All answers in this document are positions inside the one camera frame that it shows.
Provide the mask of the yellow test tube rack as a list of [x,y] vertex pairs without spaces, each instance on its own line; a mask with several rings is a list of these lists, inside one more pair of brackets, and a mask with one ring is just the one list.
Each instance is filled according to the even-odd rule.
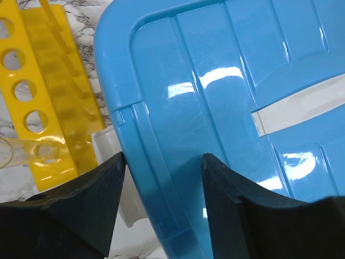
[[56,158],[29,164],[39,191],[68,182],[97,166],[91,135],[105,123],[63,6],[41,1],[21,10],[1,1],[1,93],[19,138],[52,141]]

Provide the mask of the glass test tube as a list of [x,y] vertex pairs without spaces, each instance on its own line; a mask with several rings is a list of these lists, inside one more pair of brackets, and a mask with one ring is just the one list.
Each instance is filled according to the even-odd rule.
[[51,140],[21,140],[1,137],[1,169],[35,162],[54,161],[58,158],[59,150],[58,143]]

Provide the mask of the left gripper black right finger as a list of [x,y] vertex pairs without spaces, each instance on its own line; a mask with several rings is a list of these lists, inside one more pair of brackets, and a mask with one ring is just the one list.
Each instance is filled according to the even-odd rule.
[[202,157],[214,258],[344,258],[344,197],[302,202]]

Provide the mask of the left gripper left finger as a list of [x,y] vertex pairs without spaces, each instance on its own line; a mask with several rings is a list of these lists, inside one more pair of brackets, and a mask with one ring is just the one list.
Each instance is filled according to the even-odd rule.
[[25,201],[1,203],[1,258],[106,258],[118,213],[104,163]]

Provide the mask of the white plastic tub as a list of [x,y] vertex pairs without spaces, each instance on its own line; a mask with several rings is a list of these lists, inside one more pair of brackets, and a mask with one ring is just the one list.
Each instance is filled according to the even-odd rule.
[[147,217],[134,180],[126,164],[114,127],[91,134],[92,145],[98,164],[111,163],[115,169],[115,186],[118,212],[128,228]]

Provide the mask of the blue plastic tray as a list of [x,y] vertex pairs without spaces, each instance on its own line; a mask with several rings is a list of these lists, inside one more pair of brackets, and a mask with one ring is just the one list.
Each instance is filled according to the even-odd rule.
[[206,153],[292,199],[344,197],[344,1],[113,1],[94,55],[168,258],[214,258]]

